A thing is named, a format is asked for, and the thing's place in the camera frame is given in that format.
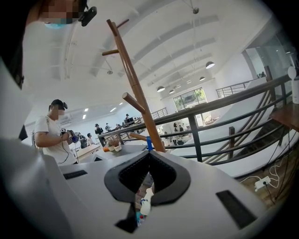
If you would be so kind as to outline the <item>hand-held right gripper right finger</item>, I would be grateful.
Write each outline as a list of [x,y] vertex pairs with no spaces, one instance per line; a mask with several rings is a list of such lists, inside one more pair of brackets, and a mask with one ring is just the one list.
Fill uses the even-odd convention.
[[251,239],[267,224],[264,203],[214,166],[158,152],[184,167],[191,184],[172,204],[153,206],[141,239]]

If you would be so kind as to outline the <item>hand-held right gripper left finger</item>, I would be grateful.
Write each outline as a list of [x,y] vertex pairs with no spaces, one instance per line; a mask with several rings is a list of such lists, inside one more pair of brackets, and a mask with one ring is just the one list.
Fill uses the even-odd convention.
[[135,197],[116,200],[107,189],[106,173],[120,165],[127,167],[149,153],[140,151],[114,159],[60,166],[58,200],[70,223],[74,239],[148,239],[147,225],[134,226],[133,232],[117,227],[132,215],[136,219]]

